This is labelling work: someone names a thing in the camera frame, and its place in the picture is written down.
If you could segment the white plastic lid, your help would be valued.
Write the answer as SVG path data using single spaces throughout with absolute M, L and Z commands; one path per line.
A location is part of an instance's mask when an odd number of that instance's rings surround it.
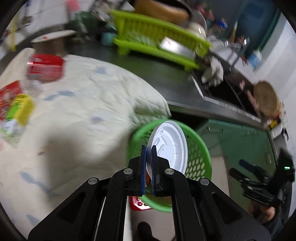
M 158 124 L 152 131 L 147 144 L 146 169 L 152 177 L 152 147 L 156 146 L 157 156 L 167 159 L 171 168 L 185 173 L 188 162 L 188 146 L 181 127 L 172 120 Z

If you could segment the red plastic cup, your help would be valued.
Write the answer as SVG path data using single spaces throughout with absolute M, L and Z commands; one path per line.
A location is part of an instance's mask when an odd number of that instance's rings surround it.
M 15 97 L 22 93 L 20 81 L 14 81 L 0 90 L 0 120 L 3 121 Z

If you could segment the green trash basket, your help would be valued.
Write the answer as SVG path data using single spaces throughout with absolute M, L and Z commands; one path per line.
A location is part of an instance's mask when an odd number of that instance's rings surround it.
M 176 120 L 156 120 L 141 126 L 132 134 L 127 149 L 127 158 L 137 157 L 143 145 L 147 146 L 153 129 L 164 121 L 175 121 L 183 130 L 188 146 L 188 162 L 184 175 L 193 180 L 212 177 L 212 164 L 209 151 L 202 138 L 189 126 Z

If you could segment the round wooden cutting board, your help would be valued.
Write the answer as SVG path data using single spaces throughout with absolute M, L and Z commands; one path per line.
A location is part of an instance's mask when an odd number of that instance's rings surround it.
M 280 114 L 280 101 L 269 82 L 257 82 L 254 86 L 253 93 L 254 98 L 258 102 L 260 112 L 267 118 L 275 118 Z

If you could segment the cream quilted mat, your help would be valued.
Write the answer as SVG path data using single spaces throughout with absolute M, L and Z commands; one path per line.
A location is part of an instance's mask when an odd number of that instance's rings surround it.
M 88 178 L 126 165 L 131 133 L 169 118 L 164 97 L 108 62 L 68 55 L 63 77 L 39 84 L 18 143 L 1 138 L 1 205 L 24 237 Z

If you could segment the white dish rag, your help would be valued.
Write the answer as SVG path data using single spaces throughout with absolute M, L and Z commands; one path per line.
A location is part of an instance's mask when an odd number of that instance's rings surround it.
M 203 84 L 207 84 L 208 87 L 216 87 L 223 81 L 224 70 L 222 64 L 214 56 L 207 57 L 205 62 L 208 65 L 203 72 L 201 81 Z

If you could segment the clear yellow label bottle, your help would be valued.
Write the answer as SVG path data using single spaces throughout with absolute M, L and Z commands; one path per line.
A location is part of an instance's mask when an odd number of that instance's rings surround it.
M 16 144 L 20 141 L 34 107 L 35 105 L 30 95 L 22 93 L 15 97 L 4 121 L 1 123 L 1 133 L 6 140 Z

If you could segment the red soda can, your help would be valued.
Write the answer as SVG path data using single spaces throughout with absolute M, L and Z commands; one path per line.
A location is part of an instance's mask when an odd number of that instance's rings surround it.
M 64 59 L 50 54 L 33 54 L 27 62 L 27 78 L 43 82 L 56 81 L 63 76 Z

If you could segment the steel pot with lid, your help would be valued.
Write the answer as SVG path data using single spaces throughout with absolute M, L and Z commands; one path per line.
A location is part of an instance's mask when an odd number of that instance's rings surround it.
M 36 54 L 49 54 L 59 57 L 67 55 L 65 40 L 76 35 L 74 30 L 62 30 L 47 33 L 31 40 Z

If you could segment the teal cup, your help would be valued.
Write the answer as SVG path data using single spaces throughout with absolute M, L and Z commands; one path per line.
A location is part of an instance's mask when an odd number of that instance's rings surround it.
M 106 47 L 114 45 L 113 40 L 116 37 L 116 33 L 104 32 L 101 37 L 101 44 Z

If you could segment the black wok with lid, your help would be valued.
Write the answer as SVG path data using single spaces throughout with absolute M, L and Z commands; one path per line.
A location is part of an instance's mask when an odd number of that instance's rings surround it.
M 182 25 L 190 19 L 190 14 L 185 9 L 159 1 L 134 1 L 133 8 L 137 14 L 164 20 L 175 25 Z

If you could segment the lime green dish rack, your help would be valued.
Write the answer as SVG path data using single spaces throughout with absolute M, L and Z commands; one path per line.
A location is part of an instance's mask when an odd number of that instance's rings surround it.
M 137 51 L 177 63 L 190 71 L 199 68 L 194 58 L 164 50 L 161 44 L 165 40 L 173 40 L 202 58 L 211 47 L 209 41 L 167 21 L 128 11 L 112 10 L 110 14 L 117 31 L 113 42 L 120 55 Z

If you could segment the green glass jar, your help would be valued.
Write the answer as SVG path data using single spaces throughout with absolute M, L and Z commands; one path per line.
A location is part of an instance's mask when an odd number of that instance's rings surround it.
M 93 13 L 88 11 L 78 11 L 75 13 L 74 29 L 80 39 L 90 37 L 96 32 L 98 19 Z

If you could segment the pink bottle brush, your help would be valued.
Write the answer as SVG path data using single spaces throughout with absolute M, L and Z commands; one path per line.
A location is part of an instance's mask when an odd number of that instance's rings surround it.
M 78 0 L 66 0 L 66 8 L 70 13 L 75 13 L 80 10 Z

